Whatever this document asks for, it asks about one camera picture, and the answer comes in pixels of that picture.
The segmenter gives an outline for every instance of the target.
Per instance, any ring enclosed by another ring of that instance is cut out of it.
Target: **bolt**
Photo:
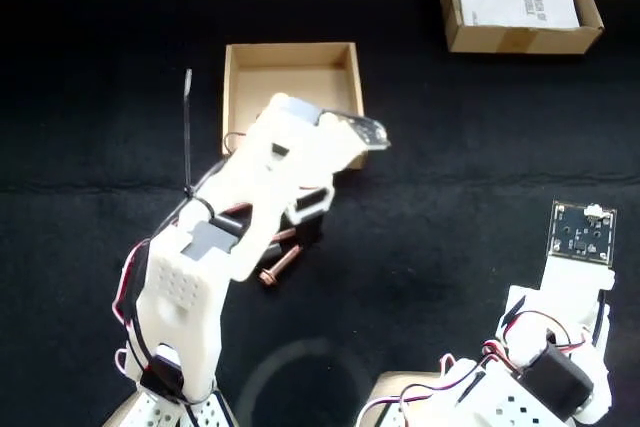
[[[282,256],[278,262],[275,263],[273,267],[270,269],[262,269],[260,272],[260,281],[264,285],[275,285],[277,284],[276,277],[280,272],[284,270],[297,256],[302,252],[302,247],[296,245],[292,247],[286,254]]]
[[[282,242],[283,240],[290,239],[296,235],[295,227],[291,227],[290,229],[283,230],[282,232],[278,232],[273,236],[271,242]]]

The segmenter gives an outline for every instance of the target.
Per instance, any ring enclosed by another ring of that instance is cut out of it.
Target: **white plastic bracket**
[[[234,427],[233,416],[220,395],[214,392],[199,407],[193,407],[199,427]],[[142,393],[118,427],[193,427],[185,408]]]

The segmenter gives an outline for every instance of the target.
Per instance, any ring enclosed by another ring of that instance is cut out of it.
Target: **cardboard box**
[[[245,132],[274,94],[320,108],[364,115],[356,46],[349,42],[232,44],[227,46],[222,138]],[[231,150],[237,136],[227,139]],[[364,156],[351,168],[360,169]]]
[[[440,0],[451,52],[584,54],[604,30],[594,0],[574,0],[577,29],[464,25],[460,0]]]

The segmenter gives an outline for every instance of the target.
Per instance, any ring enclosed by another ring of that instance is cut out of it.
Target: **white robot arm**
[[[612,404],[603,360],[609,333],[604,293],[614,284],[616,221],[615,210],[555,202],[541,287],[511,286],[497,340],[484,343],[481,359],[458,360],[446,374],[443,366],[431,385],[372,400],[357,425],[378,404],[388,407],[377,427],[599,421]]]
[[[128,332],[127,377],[158,399],[206,400],[215,387],[229,282],[255,269],[283,217],[297,226],[329,209],[335,172],[388,145],[373,120],[275,95],[226,163],[127,259],[113,305]],[[244,203],[251,217],[238,228],[224,213]]]

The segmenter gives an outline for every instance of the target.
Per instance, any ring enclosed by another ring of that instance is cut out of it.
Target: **black fabric surface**
[[[231,286],[218,380],[244,425],[350,425],[380,373],[475,358],[509,285],[541,278],[554,198],[619,209],[601,425],[634,425],[640,0],[597,4],[588,56],[522,58],[449,54],[438,0],[0,0],[3,425],[100,425],[132,392],[110,303],[181,198],[184,68],[196,176],[225,44],[325,40],[357,42],[393,146],[338,180],[278,289]]]

